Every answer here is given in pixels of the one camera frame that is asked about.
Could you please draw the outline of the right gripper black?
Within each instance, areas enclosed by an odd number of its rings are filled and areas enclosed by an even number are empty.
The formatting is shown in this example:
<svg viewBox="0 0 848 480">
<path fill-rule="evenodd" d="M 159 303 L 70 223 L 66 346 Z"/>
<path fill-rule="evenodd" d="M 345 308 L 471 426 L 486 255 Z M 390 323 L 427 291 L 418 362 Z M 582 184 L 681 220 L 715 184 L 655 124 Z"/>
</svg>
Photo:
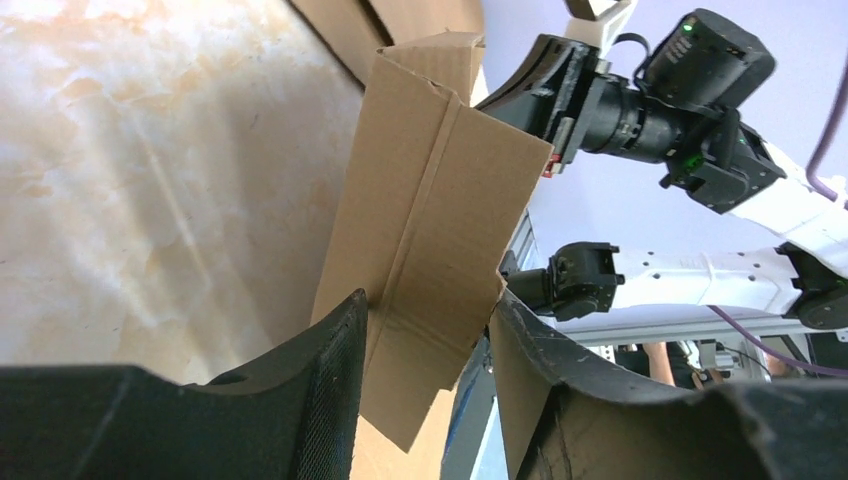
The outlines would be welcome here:
<svg viewBox="0 0 848 480">
<path fill-rule="evenodd" d="M 541 34 L 475 109 L 550 140 L 551 175 L 577 151 L 662 164 L 661 187 L 719 214 L 786 178 L 739 112 L 776 67 L 756 35 L 698 8 L 647 50 L 630 78 L 601 64 L 597 48 Z"/>
</svg>

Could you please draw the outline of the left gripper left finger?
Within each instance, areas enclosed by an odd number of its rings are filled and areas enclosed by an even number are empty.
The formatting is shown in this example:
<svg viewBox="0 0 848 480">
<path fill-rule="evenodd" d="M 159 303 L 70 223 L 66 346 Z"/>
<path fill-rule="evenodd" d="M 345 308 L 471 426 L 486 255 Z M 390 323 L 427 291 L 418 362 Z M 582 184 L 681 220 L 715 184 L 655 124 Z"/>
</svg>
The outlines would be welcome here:
<svg viewBox="0 0 848 480">
<path fill-rule="evenodd" d="M 368 308 L 356 290 L 204 385 L 133 365 L 5 367 L 5 479 L 345 479 Z"/>
</svg>

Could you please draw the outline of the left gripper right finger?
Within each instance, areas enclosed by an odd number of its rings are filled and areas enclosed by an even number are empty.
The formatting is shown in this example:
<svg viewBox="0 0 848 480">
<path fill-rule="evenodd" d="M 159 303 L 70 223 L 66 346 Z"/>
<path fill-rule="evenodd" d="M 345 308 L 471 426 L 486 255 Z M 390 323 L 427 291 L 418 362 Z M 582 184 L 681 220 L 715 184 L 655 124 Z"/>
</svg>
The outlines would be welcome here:
<svg viewBox="0 0 848 480">
<path fill-rule="evenodd" d="M 489 325 L 512 479 L 843 479 L 843 380 L 654 382 L 548 327 L 511 293 Z"/>
</svg>

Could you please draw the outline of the brown cardboard box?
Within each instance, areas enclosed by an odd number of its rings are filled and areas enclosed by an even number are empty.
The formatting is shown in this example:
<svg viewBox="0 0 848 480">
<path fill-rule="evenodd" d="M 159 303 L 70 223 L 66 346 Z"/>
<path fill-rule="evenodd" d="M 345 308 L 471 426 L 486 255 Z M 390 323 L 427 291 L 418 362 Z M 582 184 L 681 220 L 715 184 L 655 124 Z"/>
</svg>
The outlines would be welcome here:
<svg viewBox="0 0 848 480">
<path fill-rule="evenodd" d="M 551 148 L 474 107 L 480 2 L 297 8 L 365 87 L 312 312 L 366 292 L 351 475 L 436 479 L 457 382 Z"/>
</svg>

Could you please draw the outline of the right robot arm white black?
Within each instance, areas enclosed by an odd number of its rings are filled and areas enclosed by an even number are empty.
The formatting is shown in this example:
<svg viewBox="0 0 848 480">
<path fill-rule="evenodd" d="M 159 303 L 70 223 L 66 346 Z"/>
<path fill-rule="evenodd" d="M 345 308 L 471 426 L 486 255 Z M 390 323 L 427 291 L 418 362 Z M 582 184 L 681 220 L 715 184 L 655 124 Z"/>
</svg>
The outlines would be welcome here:
<svg viewBox="0 0 848 480">
<path fill-rule="evenodd" d="M 847 324 L 847 197 L 801 169 L 742 122 L 743 102 L 773 73 L 754 34 L 698 8 L 684 15 L 631 77 L 609 49 L 634 3 L 596 12 L 570 1 L 564 35 L 542 34 L 516 72 L 478 108 L 551 144 L 544 176 L 578 152 L 662 164 L 664 188 L 777 236 L 751 252 L 664 255 L 603 242 L 561 247 L 540 269 L 505 271 L 531 311 L 560 322 L 642 305 L 736 307 L 811 329 Z"/>
</svg>

